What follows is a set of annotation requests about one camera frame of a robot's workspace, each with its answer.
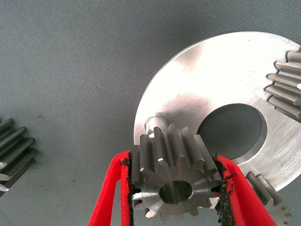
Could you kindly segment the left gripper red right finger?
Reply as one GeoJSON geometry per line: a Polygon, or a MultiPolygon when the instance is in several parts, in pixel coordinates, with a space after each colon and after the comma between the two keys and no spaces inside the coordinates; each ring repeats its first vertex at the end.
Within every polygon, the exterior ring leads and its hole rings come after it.
{"type": "Polygon", "coordinates": [[[220,198],[215,207],[221,226],[274,226],[240,168],[231,160],[214,154],[213,160],[222,177],[220,198]]]}

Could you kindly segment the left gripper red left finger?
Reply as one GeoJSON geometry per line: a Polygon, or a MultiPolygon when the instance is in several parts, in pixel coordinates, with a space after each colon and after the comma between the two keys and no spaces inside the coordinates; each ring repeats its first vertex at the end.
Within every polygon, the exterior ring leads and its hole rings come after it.
{"type": "Polygon", "coordinates": [[[116,184],[120,181],[121,225],[134,224],[133,208],[131,204],[132,184],[130,181],[131,152],[124,151],[113,157],[107,169],[103,186],[95,208],[92,212],[89,226],[110,226],[116,184]]]}

